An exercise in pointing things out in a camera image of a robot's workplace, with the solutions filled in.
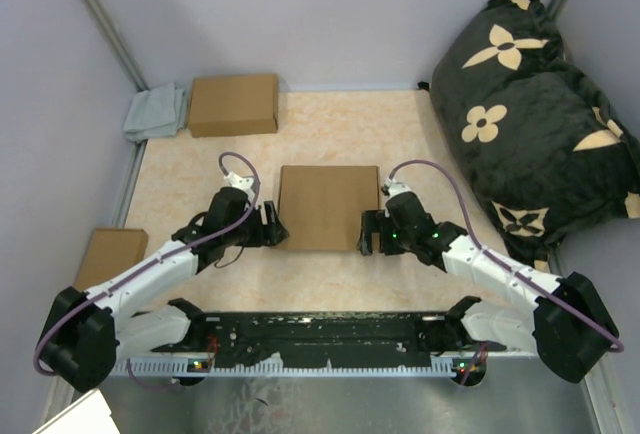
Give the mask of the grey folded cloth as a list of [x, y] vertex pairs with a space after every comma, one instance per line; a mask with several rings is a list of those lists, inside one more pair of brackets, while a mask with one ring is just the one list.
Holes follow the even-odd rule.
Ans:
[[186, 126], [188, 101], [174, 82], [137, 93], [126, 116], [123, 133], [131, 142], [174, 137]]

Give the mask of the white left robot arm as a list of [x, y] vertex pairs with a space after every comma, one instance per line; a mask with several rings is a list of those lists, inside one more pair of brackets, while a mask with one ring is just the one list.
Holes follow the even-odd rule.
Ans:
[[117, 362], [156, 348], [194, 351], [207, 339], [205, 314], [184, 299], [143, 312], [147, 303], [220, 261], [230, 247], [275, 247], [289, 236], [271, 201], [257, 206], [246, 190], [223, 187], [147, 259], [83, 291], [68, 287], [53, 300], [33, 365], [85, 393]]

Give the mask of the folded brown cardboard box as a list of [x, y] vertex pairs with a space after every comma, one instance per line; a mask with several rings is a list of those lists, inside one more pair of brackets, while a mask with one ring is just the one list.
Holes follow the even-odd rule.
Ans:
[[194, 138], [278, 132], [276, 74], [200, 77], [193, 80], [187, 128]]

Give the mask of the black floral pillow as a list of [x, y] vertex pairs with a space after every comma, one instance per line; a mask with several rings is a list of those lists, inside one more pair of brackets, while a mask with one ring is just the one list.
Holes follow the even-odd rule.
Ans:
[[567, 60], [541, 0], [489, 0], [436, 65], [429, 95], [515, 260], [544, 270], [567, 235], [638, 217], [638, 139]]

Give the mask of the white board corner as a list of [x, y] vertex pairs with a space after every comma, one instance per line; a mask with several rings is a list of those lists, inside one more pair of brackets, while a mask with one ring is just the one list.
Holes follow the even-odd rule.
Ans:
[[112, 411], [99, 389], [82, 395], [34, 434], [119, 434]]

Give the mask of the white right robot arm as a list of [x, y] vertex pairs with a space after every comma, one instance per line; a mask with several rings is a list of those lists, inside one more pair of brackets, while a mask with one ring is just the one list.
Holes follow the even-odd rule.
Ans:
[[445, 327], [448, 343], [458, 350], [487, 341], [535, 353], [558, 377], [579, 383], [617, 345], [617, 326], [589, 278], [577, 272], [555, 276], [500, 255], [469, 230], [435, 222], [412, 191], [362, 213], [358, 249], [364, 256], [410, 253], [508, 302], [464, 302]]

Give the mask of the aluminium frame rail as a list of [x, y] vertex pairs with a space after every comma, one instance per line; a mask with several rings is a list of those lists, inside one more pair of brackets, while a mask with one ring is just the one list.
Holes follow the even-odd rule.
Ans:
[[137, 316], [57, 330], [38, 364], [79, 392], [103, 388], [132, 433], [592, 433], [580, 383], [609, 350], [567, 314], [511, 351], [447, 313]]

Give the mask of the brown cardboard box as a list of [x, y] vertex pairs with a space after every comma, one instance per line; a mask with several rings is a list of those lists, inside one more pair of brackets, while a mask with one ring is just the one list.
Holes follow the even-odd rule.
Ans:
[[285, 165], [280, 171], [278, 215], [289, 237], [279, 248], [355, 251], [362, 213], [378, 207], [377, 166]]
[[194, 138], [278, 132], [276, 74], [200, 77], [193, 80], [187, 128]]

